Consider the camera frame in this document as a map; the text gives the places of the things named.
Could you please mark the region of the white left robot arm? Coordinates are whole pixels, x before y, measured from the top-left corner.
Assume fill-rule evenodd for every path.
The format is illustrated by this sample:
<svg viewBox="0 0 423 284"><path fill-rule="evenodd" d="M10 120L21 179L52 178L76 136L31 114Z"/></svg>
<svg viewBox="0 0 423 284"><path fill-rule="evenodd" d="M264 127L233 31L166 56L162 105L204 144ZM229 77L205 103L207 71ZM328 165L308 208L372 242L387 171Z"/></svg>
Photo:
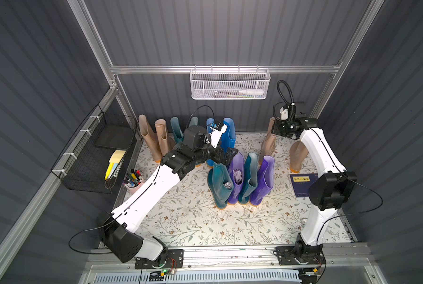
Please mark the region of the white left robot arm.
<svg viewBox="0 0 423 284"><path fill-rule="evenodd" d="M230 147L223 150L221 137L228 126L224 123L210 127L194 125L186 129L184 140L164 155L160 165L145 183L124 203L110 213L97 217L101 242L122 262L135 257L164 263L167 246L155 237L136 234L147 213L174 186L176 186L196 164L213 160L227 166L238 153Z"/></svg>

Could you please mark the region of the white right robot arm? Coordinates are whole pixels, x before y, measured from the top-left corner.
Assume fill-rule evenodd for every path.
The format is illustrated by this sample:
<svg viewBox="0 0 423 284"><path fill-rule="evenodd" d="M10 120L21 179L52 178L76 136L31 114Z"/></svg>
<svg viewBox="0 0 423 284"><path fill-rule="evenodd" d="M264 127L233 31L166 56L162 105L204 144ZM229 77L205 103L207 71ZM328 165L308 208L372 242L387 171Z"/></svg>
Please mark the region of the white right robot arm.
<svg viewBox="0 0 423 284"><path fill-rule="evenodd" d="M339 162L326 141L324 131L317 127L317 119L308 118L297 110L293 102L281 108L273 107L274 135L294 139L290 148L290 170L299 172L306 156L310 156L318 171L318 179L308 190L312 203L306 225L299 233L293 250L288 255L301 265L308 264L322 253L322 240L328 222L346 203L357 176Z"/></svg>

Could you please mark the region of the beige rain boot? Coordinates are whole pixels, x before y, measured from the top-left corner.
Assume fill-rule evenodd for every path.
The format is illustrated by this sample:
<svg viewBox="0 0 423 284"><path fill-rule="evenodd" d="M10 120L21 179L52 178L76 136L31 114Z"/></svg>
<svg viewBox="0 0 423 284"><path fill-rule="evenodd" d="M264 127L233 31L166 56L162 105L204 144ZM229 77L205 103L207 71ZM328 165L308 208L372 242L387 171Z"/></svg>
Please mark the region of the beige rain boot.
<svg viewBox="0 0 423 284"><path fill-rule="evenodd" d="M148 149L151 152L152 158L155 163L159 163L162 159L162 153L158 143L158 137L153 132L152 127L149 125L147 118L144 114L138 117L140 134L147 144Z"/></svg>
<svg viewBox="0 0 423 284"><path fill-rule="evenodd" d="M275 151L276 135L272 133L275 118L271 117L268 125L268 130L264 141L261 144L261 153L258 159L258 164L262 164L264 156L272 156Z"/></svg>
<svg viewBox="0 0 423 284"><path fill-rule="evenodd" d="M164 156L176 145L175 141L169 136L167 123L164 119L158 119L155 122L155 128L158 137L158 144L161 154Z"/></svg>
<svg viewBox="0 0 423 284"><path fill-rule="evenodd" d="M290 148L290 170L293 173L299 173L302 169L302 163L309 154L306 146L299 140Z"/></svg>

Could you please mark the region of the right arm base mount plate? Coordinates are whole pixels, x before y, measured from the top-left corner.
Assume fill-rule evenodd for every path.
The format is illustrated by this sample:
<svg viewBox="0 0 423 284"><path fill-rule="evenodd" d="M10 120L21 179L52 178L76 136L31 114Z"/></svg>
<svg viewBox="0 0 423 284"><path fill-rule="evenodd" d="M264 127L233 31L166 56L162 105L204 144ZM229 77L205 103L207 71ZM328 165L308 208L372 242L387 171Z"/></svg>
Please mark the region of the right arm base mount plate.
<svg viewBox="0 0 423 284"><path fill-rule="evenodd" d="M273 250L273 255L277 258L279 265L323 265L325 263L323 245L310 246L278 246Z"/></svg>

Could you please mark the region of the dark teal boot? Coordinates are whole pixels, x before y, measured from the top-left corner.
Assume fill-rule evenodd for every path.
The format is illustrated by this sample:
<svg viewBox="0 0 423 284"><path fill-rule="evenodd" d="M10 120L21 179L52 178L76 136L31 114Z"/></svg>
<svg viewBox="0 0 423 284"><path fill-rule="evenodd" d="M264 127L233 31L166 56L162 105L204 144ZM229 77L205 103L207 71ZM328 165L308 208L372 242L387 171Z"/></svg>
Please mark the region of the dark teal boot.
<svg viewBox="0 0 423 284"><path fill-rule="evenodd" d="M176 143L183 142L184 136L183 136L183 132L182 132L181 127L180 127L180 121L179 121L178 117L172 117L170 119L170 124L171 124L171 128L172 128L172 135L173 135L174 141Z"/></svg>
<svg viewBox="0 0 423 284"><path fill-rule="evenodd" d="M188 128L198 125L198 121L199 121L198 117L190 118L189 123L188 123Z"/></svg>

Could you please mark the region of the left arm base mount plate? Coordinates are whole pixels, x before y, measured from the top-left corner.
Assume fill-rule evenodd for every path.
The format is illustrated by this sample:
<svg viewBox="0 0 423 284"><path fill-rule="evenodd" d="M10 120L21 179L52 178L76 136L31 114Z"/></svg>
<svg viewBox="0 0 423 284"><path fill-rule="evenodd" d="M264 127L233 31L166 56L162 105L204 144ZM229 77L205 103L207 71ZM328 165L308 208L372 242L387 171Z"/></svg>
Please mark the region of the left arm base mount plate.
<svg viewBox="0 0 423 284"><path fill-rule="evenodd" d="M178 269L183 267L183 249L165 249L156 260L137 257L135 269Z"/></svg>

